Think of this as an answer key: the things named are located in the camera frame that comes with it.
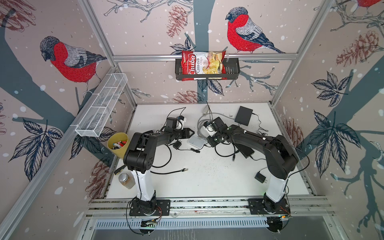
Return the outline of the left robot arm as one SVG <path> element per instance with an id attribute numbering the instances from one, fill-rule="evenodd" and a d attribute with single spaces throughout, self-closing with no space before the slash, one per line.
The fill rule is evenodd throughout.
<path id="1" fill-rule="evenodd" d="M 137 195 L 131 201 L 131 209 L 144 215 L 157 210 L 156 191 L 151 180 L 151 168 L 158 146 L 169 145 L 173 141 L 189 139 L 195 132 L 184 127 L 185 118 L 168 117 L 164 126 L 157 132 L 135 133 L 124 155 L 123 163 L 132 173 Z"/>

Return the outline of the ribbed black network switch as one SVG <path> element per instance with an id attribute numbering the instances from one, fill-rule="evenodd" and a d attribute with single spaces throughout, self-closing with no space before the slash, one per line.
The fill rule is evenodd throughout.
<path id="1" fill-rule="evenodd" d="M 247 146 L 244 146 L 244 145 L 235 144 L 235 146 L 238 148 L 238 150 L 240 151 L 240 153 L 241 153 L 245 158 L 250 157 L 250 156 L 253 155 L 254 152 L 255 152 L 252 148 L 247 147 Z"/>

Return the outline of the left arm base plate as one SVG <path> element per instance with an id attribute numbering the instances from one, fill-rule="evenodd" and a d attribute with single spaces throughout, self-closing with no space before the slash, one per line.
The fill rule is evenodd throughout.
<path id="1" fill-rule="evenodd" d="M 150 201 L 139 200 L 134 198 L 128 207 L 130 217 L 160 217 L 170 214 L 171 201 L 157 200 L 156 198 Z"/>

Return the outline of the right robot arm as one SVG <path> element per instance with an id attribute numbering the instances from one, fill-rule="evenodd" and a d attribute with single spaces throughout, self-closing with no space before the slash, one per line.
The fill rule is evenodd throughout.
<path id="1" fill-rule="evenodd" d="M 253 150 L 265 155 L 271 177 L 262 201 L 263 209 L 270 214 L 276 213 L 284 204 L 289 174 L 298 163 L 294 147 L 288 144 L 287 139 L 282 135 L 266 137 L 236 125 L 228 127 L 221 118 L 206 121 L 203 126 L 209 134 L 207 139 L 212 147 L 227 141 L 235 147 L 240 147 L 240 152 L 245 158 L 250 157 Z"/>

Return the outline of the white small network switch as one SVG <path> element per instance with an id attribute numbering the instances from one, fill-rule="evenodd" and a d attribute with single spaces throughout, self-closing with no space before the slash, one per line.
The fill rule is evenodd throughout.
<path id="1" fill-rule="evenodd" d="M 205 139 L 200 138 L 196 135 L 193 135 L 188 139 L 188 144 L 198 150 L 202 149 L 205 146 L 206 142 L 207 141 Z"/>

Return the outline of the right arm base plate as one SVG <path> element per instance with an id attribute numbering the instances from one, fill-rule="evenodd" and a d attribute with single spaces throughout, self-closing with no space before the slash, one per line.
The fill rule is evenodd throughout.
<path id="1" fill-rule="evenodd" d="M 248 209 L 251 215 L 289 215 L 289 204 L 285 198 L 275 203 L 266 196 L 264 198 L 248 199 Z"/>

